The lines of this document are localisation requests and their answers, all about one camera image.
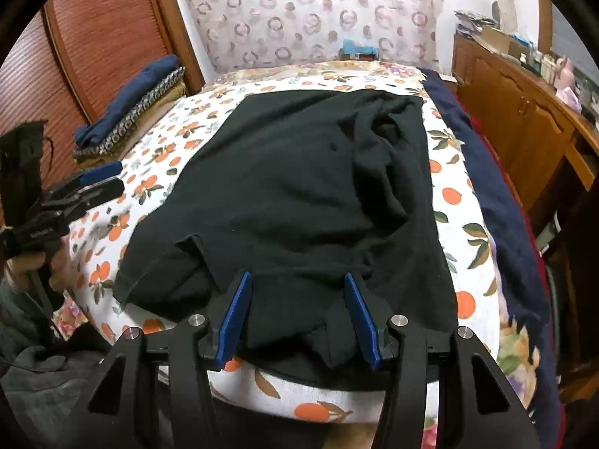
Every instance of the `brown louvered door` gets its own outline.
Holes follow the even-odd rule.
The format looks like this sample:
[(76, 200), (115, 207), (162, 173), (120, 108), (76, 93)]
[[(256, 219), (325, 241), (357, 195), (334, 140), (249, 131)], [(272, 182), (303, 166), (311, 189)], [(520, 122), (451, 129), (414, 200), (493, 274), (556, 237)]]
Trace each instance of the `brown louvered door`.
[[(47, 39), (42, 16), (36, 14), (0, 67), (0, 134), (23, 121), (48, 119), (45, 131), (55, 154), (44, 186), (75, 172), (73, 131), (85, 124)], [(49, 167), (49, 147), (42, 174)]]
[(171, 52), (155, 0), (51, 0), (63, 60), (100, 116), (142, 67)]

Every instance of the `hand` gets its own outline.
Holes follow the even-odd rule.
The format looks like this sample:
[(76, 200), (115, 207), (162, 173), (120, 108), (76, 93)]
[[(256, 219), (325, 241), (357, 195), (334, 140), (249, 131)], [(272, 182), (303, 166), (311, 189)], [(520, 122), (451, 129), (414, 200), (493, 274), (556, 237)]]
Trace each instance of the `hand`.
[[(24, 253), (7, 261), (8, 268), (4, 269), (4, 276), (13, 290), (25, 289), (30, 291), (33, 286), (28, 273), (38, 270), (45, 262), (46, 253), (43, 251)], [(74, 274), (69, 257), (68, 236), (61, 238), (61, 249), (54, 253), (50, 260), (50, 271), (52, 272), (50, 276), (50, 288), (52, 290), (60, 292), (73, 286)]]

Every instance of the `stack of folded blankets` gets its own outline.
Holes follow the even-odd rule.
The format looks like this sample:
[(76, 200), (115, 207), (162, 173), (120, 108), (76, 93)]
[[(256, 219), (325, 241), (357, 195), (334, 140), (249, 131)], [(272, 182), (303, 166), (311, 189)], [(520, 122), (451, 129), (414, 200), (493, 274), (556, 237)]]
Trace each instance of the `stack of folded blankets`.
[(75, 131), (73, 157), (80, 168), (122, 160), (136, 142), (185, 95), (176, 55), (146, 65), (110, 101), (104, 115)]

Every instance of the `wooden desk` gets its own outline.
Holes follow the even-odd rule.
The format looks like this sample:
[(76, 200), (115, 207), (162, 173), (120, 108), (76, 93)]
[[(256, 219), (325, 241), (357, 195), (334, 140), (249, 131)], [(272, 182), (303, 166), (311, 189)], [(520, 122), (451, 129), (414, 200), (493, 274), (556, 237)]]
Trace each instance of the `wooden desk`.
[(557, 209), (551, 192), (564, 162), (586, 191), (599, 174), (599, 133), (543, 79), (478, 43), (454, 37), (458, 95), (484, 134), (540, 232)]

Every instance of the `white floral bed sheet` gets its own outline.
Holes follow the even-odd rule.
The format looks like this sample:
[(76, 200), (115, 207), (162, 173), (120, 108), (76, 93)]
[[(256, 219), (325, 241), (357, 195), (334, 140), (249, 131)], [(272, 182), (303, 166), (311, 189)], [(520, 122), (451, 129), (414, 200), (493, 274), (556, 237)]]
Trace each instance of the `white floral bed sheet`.
[[(417, 69), (397, 64), (328, 62), (240, 71), (224, 76), (200, 94), (182, 98), (123, 160), (124, 195), (90, 210), (71, 225), (71, 259), (79, 273), (74, 289), (77, 305), (111, 343), (129, 326), (139, 326), (146, 333), (173, 326), (135, 305), (119, 305), (112, 296), (112, 282), (135, 226), (164, 202), (185, 164), (226, 126), (227, 116), (246, 96), (286, 89), (384, 89), (423, 98), (433, 208), (456, 292), (459, 324), (472, 328), (494, 358), (499, 355), (499, 365), (500, 330), (507, 330), (504, 340), (508, 344), (503, 343), (501, 349), (513, 359), (514, 350), (528, 349), (527, 339), (520, 339), (507, 320), (492, 238), (466, 173), (460, 143), (424, 91), (424, 79)], [(534, 392), (534, 366), (531, 369), (527, 358), (520, 356), (515, 370), (524, 387), (519, 393), (523, 402), (529, 402)], [(214, 396), (226, 402), (318, 422), (376, 423), (384, 398), (382, 391), (345, 392), (300, 385), (237, 357), (223, 371), (209, 372), (209, 380)], [(429, 435), (436, 431), (437, 406), (438, 383), (431, 383), (425, 425)]]

